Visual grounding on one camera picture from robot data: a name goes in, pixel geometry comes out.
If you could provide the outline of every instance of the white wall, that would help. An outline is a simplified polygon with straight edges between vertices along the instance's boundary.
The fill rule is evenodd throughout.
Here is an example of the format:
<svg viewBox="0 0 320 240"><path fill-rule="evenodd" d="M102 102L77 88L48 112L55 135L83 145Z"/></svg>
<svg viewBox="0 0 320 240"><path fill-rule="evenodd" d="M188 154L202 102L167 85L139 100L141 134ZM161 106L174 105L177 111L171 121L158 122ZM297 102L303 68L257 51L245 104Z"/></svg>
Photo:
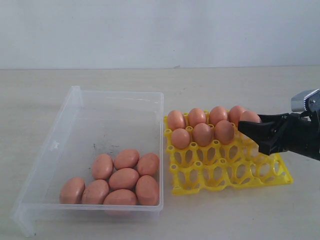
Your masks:
<svg viewBox="0 0 320 240"><path fill-rule="evenodd" d="M1 0L0 68L320 65L319 0Z"/></svg>

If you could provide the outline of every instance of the table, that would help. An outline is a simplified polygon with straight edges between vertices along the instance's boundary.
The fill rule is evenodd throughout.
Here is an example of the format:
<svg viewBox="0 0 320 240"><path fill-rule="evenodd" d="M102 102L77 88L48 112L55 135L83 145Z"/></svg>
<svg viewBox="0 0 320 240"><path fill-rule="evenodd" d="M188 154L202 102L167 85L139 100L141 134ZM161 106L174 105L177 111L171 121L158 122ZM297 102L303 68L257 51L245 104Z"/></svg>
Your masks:
<svg viewBox="0 0 320 240"><path fill-rule="evenodd" d="M11 208L70 86L160 91L164 113L242 105L289 112L295 94L320 87L320 66L131 70L0 70L0 239L24 239ZM34 239L314 240L320 236L320 162L286 152L292 185L171 195L165 172L158 222L45 222Z"/></svg>

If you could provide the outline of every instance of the transparent storage tray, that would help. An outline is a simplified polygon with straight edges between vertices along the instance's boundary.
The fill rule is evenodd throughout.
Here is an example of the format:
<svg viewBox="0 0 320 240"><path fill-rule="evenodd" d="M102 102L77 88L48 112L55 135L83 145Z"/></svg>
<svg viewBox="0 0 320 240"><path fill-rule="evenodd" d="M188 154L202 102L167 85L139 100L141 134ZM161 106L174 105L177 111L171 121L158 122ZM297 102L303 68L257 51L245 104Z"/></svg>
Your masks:
<svg viewBox="0 0 320 240"><path fill-rule="evenodd" d="M115 92L71 87L22 188L12 217L26 237L34 236L37 220L150 221L157 219L163 194L163 107L161 92ZM59 204L62 185L70 178L93 181L91 164L107 153L114 159L126 148L141 155L159 156L155 176L160 186L159 204L95 205ZM124 211L110 216L108 211Z"/></svg>

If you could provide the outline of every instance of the egg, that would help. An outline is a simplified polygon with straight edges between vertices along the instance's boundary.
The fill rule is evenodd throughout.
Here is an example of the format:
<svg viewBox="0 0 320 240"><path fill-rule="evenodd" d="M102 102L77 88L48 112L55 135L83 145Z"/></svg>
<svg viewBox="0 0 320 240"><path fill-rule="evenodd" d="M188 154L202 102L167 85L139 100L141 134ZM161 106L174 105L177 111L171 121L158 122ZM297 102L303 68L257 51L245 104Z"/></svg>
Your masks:
<svg viewBox="0 0 320 240"><path fill-rule="evenodd" d="M82 194L83 204L102 204L109 193L109 185L105 180L91 182Z"/></svg>
<svg viewBox="0 0 320 240"><path fill-rule="evenodd" d="M85 188L85 181L81 177L75 176L69 179L60 190L60 203L80 204Z"/></svg>
<svg viewBox="0 0 320 240"><path fill-rule="evenodd" d="M171 144L177 149L185 149L189 146L190 142L190 134L183 128L178 128L171 134Z"/></svg>
<svg viewBox="0 0 320 240"><path fill-rule="evenodd" d="M160 195L159 184L152 176L144 175L136 183L135 193L141 205L157 205Z"/></svg>
<svg viewBox="0 0 320 240"><path fill-rule="evenodd" d="M94 179L107 180L114 170L114 162L108 154L98 155L91 165L91 173Z"/></svg>
<svg viewBox="0 0 320 240"><path fill-rule="evenodd" d="M210 111L209 123L215 126L222 120L228 120L228 112L223 106L216 106Z"/></svg>
<svg viewBox="0 0 320 240"><path fill-rule="evenodd" d="M205 124L207 122L205 112L201 108L193 108L188 114L188 122L193 128L198 124Z"/></svg>
<svg viewBox="0 0 320 240"><path fill-rule="evenodd" d="M212 141L213 131L205 123L199 123L193 128L192 136L193 140L200 146L208 146Z"/></svg>
<svg viewBox="0 0 320 240"><path fill-rule="evenodd" d="M128 189L119 189L110 192L103 201L104 205L137 205L137 196Z"/></svg>
<svg viewBox="0 0 320 240"><path fill-rule="evenodd" d="M229 121L238 127L240 116L245 110L242 106L234 106L231 108L228 114Z"/></svg>
<svg viewBox="0 0 320 240"><path fill-rule="evenodd" d="M140 174L140 176L143 176L143 175L153 176L157 173L159 169L159 162L160 162L159 157L156 154L150 152L143 155L139 159L136 165L136 169Z"/></svg>
<svg viewBox="0 0 320 240"><path fill-rule="evenodd" d="M235 129L231 122L222 120L218 122L214 128L214 138L219 140L221 144L230 144L235 137Z"/></svg>
<svg viewBox="0 0 320 240"><path fill-rule="evenodd" d="M132 189L139 179L139 173L132 168L121 168L114 172L109 179L109 186L113 190Z"/></svg>
<svg viewBox="0 0 320 240"><path fill-rule="evenodd" d="M119 169L124 168L133 168L138 160L139 160L140 154L136 149L133 148L127 148L116 156L114 160L114 167Z"/></svg>
<svg viewBox="0 0 320 240"><path fill-rule="evenodd" d="M186 120L182 112L178 110L173 110L169 112L167 118L168 128L172 131L175 129L185 129L186 128Z"/></svg>
<svg viewBox="0 0 320 240"><path fill-rule="evenodd" d="M244 111L240 116L240 121L248 121L254 123L261 123L261 118L253 111Z"/></svg>

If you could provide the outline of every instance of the egg tray cup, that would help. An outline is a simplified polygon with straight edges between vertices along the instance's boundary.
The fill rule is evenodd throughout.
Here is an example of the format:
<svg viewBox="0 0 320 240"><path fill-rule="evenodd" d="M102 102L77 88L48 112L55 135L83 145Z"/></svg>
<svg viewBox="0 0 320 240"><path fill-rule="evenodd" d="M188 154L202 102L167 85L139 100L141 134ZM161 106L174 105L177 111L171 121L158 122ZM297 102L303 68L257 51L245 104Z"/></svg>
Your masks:
<svg viewBox="0 0 320 240"><path fill-rule="evenodd" d="M209 112L204 112L208 123ZM188 113L183 115L188 125ZM178 149L171 144L173 131L168 128L168 116L164 117L164 122L173 195L196 194L201 189L221 191L228 186L243 189L294 182L278 153L268 156L258 152L258 145L239 132L233 123L235 137L228 145L215 139L208 146L201 147L191 141L185 149ZM193 128L185 129L192 136Z"/></svg>

